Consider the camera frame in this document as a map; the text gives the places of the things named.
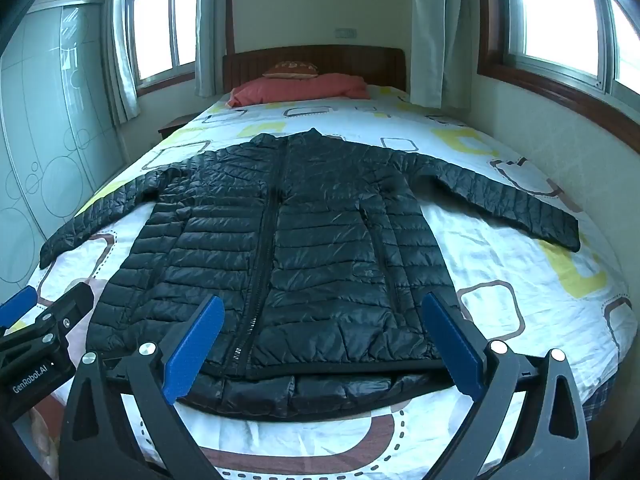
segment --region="wooden bedside table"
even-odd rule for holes
[[[170,123],[165,124],[162,128],[158,130],[158,133],[162,136],[163,139],[166,139],[175,130],[179,130],[181,127],[183,127],[189,121],[194,120],[199,115],[200,114],[198,113],[198,114],[189,114],[189,115],[183,115],[182,117],[178,117],[173,121],[171,121]]]

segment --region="patterned bed sheet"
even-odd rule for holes
[[[275,136],[316,128],[324,135],[433,155],[526,190],[579,222],[582,248],[563,248],[527,237],[453,200],[422,200],[465,315],[487,338],[500,337],[516,352],[544,355],[562,348],[575,375],[585,412],[606,400],[619,362],[636,334],[618,261],[591,219],[526,158],[463,123],[408,102],[404,92],[370,87],[372,100],[327,99],[229,109],[214,104],[126,169],[92,200],[135,176],[204,150],[218,150],[268,132]],[[154,207],[139,206],[81,247],[62,254],[30,280],[38,306],[30,322],[77,282],[100,295],[127,257]],[[77,363],[89,317],[69,334]],[[63,404],[69,381],[54,396]],[[486,468],[499,462],[513,433],[522,394],[513,397]],[[132,397],[127,413],[146,457],[159,461]],[[231,420],[176,404],[194,439],[230,479],[420,479],[445,449],[471,406],[455,388],[402,404],[325,422]]]

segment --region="black puffer jacket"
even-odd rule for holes
[[[40,266],[139,203],[157,205],[107,284],[87,348],[158,341],[207,294],[225,323],[186,402],[244,418],[329,418],[450,385],[418,306],[456,293],[411,191],[437,183],[532,235],[578,250],[577,221],[528,194],[416,153],[261,134],[151,171],[42,247]]]

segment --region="metal bolt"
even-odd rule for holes
[[[500,340],[491,341],[491,350],[493,350],[497,354],[506,354],[509,347],[507,343]]]
[[[138,352],[142,355],[151,355],[155,351],[156,345],[154,343],[144,343],[143,345],[140,345],[140,348],[138,349]]]
[[[86,365],[90,365],[95,361],[95,353],[87,352],[82,356],[82,362]]]
[[[564,355],[564,352],[559,348],[554,348],[551,351],[551,357],[556,361],[564,361],[566,359],[566,355]]]

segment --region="wooden headboard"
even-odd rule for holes
[[[306,61],[321,74],[339,72],[359,75],[368,84],[406,90],[406,65],[400,48],[360,45],[281,46],[227,54],[223,58],[225,92],[261,77],[281,61]]]

